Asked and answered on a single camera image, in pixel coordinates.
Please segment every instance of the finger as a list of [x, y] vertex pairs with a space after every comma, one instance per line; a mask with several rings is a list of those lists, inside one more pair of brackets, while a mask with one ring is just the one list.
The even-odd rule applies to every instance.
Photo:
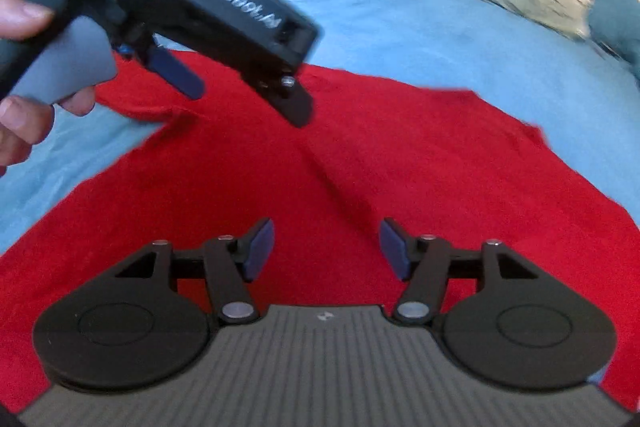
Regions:
[[86, 116], [95, 106], [95, 88], [85, 87], [73, 96], [60, 102], [60, 105], [71, 114]]
[[0, 38], [23, 40], [40, 33], [53, 18], [52, 10], [24, 0], [0, 0]]
[[0, 103], [0, 124], [30, 145], [43, 141], [53, 127], [53, 107], [10, 96]]
[[15, 136], [8, 129], [0, 126], [0, 166], [22, 163], [31, 154], [31, 146]]

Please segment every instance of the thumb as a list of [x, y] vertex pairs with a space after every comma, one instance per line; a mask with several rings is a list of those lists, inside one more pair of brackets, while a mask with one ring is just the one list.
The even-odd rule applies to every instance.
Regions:
[[25, 0], [0, 0], [0, 38], [23, 40], [49, 25], [52, 10]]

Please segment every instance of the red fabric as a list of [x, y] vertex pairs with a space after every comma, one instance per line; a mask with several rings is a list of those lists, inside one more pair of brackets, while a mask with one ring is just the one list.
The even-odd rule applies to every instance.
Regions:
[[[0, 258], [0, 401], [13, 411], [47, 386], [30, 343], [47, 305], [154, 239], [196, 247], [263, 216], [274, 219], [276, 248], [252, 285], [262, 308], [391, 306], [402, 285], [378, 249], [385, 216], [461, 248], [501, 238], [609, 314], [619, 348], [605, 388], [635, 406], [640, 233], [537, 129], [471, 92], [309, 67], [316, 117], [296, 130], [234, 72], [182, 59], [207, 79], [206, 97], [187, 102], [122, 65], [101, 102], [165, 125]], [[182, 291], [202, 299], [197, 285]]]

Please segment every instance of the gray ribbed plate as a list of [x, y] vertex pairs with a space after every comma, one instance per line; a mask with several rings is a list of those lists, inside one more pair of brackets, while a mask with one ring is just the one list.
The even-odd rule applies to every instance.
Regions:
[[271, 307], [223, 329], [190, 371], [145, 391], [92, 396], [54, 386], [28, 427], [618, 427], [597, 387], [546, 395], [481, 383], [431, 334], [377, 307]]

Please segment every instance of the silver bolt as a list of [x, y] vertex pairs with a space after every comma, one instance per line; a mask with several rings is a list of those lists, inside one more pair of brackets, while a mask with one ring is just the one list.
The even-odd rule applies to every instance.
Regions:
[[423, 319], [429, 315], [429, 307], [417, 301], [403, 302], [398, 306], [398, 313], [406, 319]]
[[282, 85], [284, 87], [293, 87], [296, 85], [296, 79], [293, 78], [292, 76], [283, 76]]
[[229, 302], [222, 306], [222, 314], [230, 319], [246, 319], [254, 314], [254, 307], [248, 302]]

